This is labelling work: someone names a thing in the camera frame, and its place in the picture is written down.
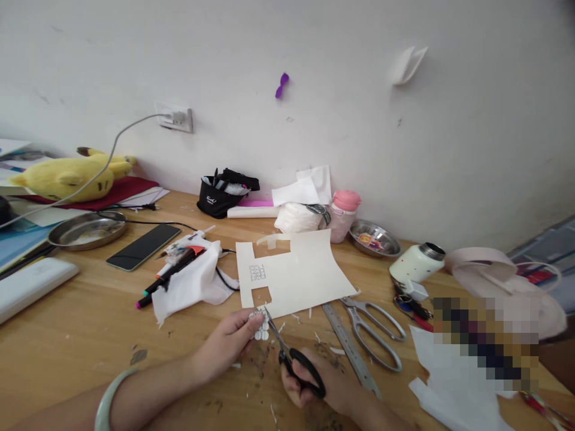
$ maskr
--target black pencil case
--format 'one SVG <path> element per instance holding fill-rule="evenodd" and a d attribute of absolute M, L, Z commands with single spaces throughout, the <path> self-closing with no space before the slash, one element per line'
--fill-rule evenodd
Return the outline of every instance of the black pencil case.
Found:
<path fill-rule="evenodd" d="M 213 183 L 214 177 L 207 177 Z M 199 201 L 196 204 L 200 211 L 214 218 L 226 218 L 228 210 L 235 207 L 243 196 L 230 195 L 223 190 L 210 186 L 202 181 L 199 191 Z"/>

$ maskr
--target power outlet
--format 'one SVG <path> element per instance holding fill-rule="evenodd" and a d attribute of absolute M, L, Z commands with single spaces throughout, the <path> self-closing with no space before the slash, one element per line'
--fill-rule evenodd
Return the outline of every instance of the power outlet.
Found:
<path fill-rule="evenodd" d="M 166 117 L 158 117 L 158 123 L 160 126 L 179 130 L 180 132 L 193 133 L 192 125 L 192 110 L 190 108 L 180 107 L 176 105 L 171 105 L 163 102 L 154 102 L 156 106 L 156 114 L 175 114 L 182 113 L 183 118 L 181 120 L 170 120 Z"/>

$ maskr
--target pikachu plush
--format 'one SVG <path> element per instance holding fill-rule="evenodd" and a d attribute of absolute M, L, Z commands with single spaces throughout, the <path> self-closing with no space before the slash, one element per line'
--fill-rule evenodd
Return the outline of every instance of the pikachu plush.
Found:
<path fill-rule="evenodd" d="M 79 147 L 77 151 L 86 158 L 46 160 L 31 166 L 20 175 L 11 177 L 10 181 L 52 201 L 65 199 L 90 181 L 108 161 L 105 153 L 93 148 Z M 132 156 L 112 157 L 106 170 L 69 202 L 103 198 L 112 188 L 114 181 L 128 175 L 135 163 L 136 159 Z"/>

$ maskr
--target small printed pattern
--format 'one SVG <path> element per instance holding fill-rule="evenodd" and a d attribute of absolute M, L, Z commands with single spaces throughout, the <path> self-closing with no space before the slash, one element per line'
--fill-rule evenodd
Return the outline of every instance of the small printed pattern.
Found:
<path fill-rule="evenodd" d="M 270 329 L 270 318 L 268 317 L 268 314 L 265 312 L 265 310 L 257 310 L 253 313 L 250 314 L 250 318 L 252 318 L 253 316 L 255 316 L 256 314 L 263 314 L 264 315 L 264 322 L 262 323 L 262 326 L 259 327 L 258 331 L 254 334 L 254 338 L 256 340 L 267 340 L 270 337 L 270 334 L 268 333 L 268 330 Z"/>
<path fill-rule="evenodd" d="M 265 271 L 263 265 L 250 265 L 250 273 L 252 275 L 252 281 L 265 279 Z"/>

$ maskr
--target phone screen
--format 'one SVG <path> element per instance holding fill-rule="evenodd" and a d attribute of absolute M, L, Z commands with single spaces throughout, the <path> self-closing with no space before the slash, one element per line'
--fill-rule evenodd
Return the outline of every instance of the phone screen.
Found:
<path fill-rule="evenodd" d="M 160 224 L 106 262 L 124 271 L 133 271 L 180 232 L 177 227 Z"/>

